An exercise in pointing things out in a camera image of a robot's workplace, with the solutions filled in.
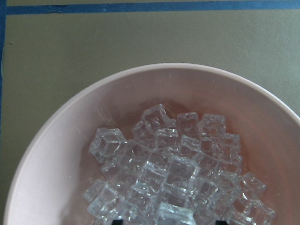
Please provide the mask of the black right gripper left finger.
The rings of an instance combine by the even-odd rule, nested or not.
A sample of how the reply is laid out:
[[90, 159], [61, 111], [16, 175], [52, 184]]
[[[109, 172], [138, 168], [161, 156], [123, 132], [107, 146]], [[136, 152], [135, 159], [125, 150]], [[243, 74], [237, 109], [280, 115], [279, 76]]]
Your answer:
[[112, 221], [112, 225], [123, 225], [123, 219], [115, 219]]

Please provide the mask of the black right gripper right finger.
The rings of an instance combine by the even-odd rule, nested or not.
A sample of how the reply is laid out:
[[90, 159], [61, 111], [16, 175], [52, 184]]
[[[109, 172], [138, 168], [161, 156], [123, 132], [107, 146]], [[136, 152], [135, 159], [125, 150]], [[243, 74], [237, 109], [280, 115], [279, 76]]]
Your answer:
[[227, 222], [224, 220], [216, 220], [215, 225], [227, 225]]

